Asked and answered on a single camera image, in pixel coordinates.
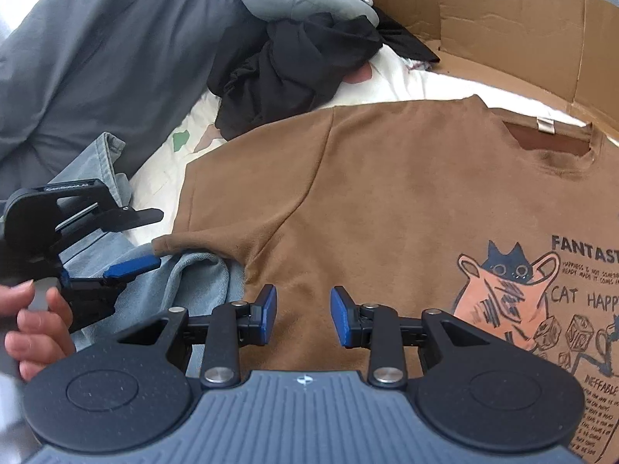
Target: t-shirt print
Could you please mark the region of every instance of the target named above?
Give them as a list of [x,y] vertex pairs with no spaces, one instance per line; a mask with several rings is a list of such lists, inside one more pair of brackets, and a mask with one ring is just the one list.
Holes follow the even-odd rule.
[[468,282],[453,313],[570,371],[586,396],[572,451],[619,462],[619,250],[561,235],[549,248],[529,258],[490,241],[482,263],[460,255]]

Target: fingernail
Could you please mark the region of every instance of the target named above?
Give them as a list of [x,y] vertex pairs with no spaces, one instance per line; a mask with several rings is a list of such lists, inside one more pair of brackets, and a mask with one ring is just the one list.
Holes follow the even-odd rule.
[[6,340],[8,342],[6,344],[7,349],[10,349],[12,352],[22,354],[30,349],[30,338],[20,333],[7,333]]
[[30,312],[26,309],[22,309],[17,313],[17,325],[28,328],[41,327],[41,315],[38,312]]
[[13,291],[27,290],[28,288],[32,286],[32,283],[34,283],[34,281],[31,279],[30,281],[26,281],[24,283],[21,283],[20,285],[13,286],[11,289]]

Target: finger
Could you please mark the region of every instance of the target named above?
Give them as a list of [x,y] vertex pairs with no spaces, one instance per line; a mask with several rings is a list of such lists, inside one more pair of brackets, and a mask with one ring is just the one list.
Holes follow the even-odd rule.
[[66,356],[75,352],[69,329],[58,314],[22,309],[17,315],[17,327],[22,333],[46,334],[52,337]]
[[45,334],[25,334],[10,331],[4,337],[4,347],[16,361],[51,364],[65,357],[52,337]]
[[19,372],[26,382],[30,382],[33,377],[41,373],[47,365],[33,361],[22,361],[19,363]]
[[32,303],[35,297],[33,281],[27,281],[14,288],[0,286],[0,316],[14,316],[19,309]]
[[63,298],[58,291],[58,288],[49,288],[45,294],[48,308],[51,312],[58,314],[66,325],[67,328],[73,324],[73,311],[67,303],[67,300]]

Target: cardboard flap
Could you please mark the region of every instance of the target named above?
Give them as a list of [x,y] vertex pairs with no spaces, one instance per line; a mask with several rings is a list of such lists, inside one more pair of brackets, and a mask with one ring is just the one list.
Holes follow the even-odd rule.
[[619,134],[619,9],[614,5],[604,0],[374,1],[423,40],[440,40],[438,54],[450,61],[439,65],[439,72],[507,90],[511,86]]
[[585,19],[575,101],[609,122],[619,121],[619,9],[604,0],[586,0]]
[[584,0],[439,0],[441,50],[574,99]]

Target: gray textured grip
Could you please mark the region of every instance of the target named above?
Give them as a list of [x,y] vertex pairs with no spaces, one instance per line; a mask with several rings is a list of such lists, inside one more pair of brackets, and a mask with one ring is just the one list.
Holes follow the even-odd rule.
[[175,433],[121,455],[45,447],[29,464],[579,464],[565,448],[523,457],[481,455],[428,429],[404,396],[356,372],[253,372],[205,394]]

